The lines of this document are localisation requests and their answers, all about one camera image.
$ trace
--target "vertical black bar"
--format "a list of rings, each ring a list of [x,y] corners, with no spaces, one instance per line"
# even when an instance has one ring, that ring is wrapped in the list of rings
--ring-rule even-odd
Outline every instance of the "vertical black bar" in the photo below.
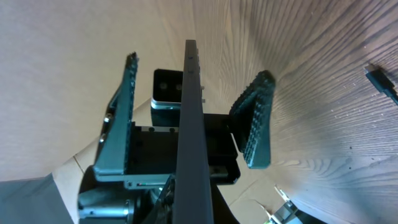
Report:
[[[185,42],[173,223],[214,223],[195,40]]]

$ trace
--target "metal connector tip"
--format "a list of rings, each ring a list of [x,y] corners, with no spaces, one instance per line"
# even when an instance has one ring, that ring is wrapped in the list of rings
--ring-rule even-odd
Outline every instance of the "metal connector tip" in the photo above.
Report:
[[[364,69],[365,69],[366,73],[369,73],[369,72],[376,71],[377,67],[370,63],[368,66],[365,66]]]

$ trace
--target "cable connector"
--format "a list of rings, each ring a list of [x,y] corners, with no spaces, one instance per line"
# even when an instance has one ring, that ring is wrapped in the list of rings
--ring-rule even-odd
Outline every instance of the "cable connector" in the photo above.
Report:
[[[386,94],[396,105],[398,105],[398,96],[394,89],[394,84],[392,84],[381,69],[372,64],[369,64],[364,69],[366,72],[366,78],[368,78],[374,87],[379,92]]]

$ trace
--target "wood grain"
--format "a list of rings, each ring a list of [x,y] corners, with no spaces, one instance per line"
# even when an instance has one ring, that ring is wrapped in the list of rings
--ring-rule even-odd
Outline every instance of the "wood grain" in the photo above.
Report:
[[[264,175],[299,208],[330,223],[396,222],[398,111],[363,67],[398,82],[398,2],[2,5],[1,180],[45,175],[98,135],[128,52],[141,58],[137,107],[152,71],[182,69],[184,40],[196,39],[207,113],[227,113],[259,71],[275,75]]]

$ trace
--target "black cable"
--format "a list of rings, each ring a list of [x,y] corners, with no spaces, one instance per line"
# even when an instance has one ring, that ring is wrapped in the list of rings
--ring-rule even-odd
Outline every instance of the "black cable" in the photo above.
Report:
[[[386,94],[391,98],[396,105],[398,105],[397,92],[394,89],[394,84],[386,77],[380,68],[369,64],[365,67],[366,77],[374,85],[374,87],[381,93]]]

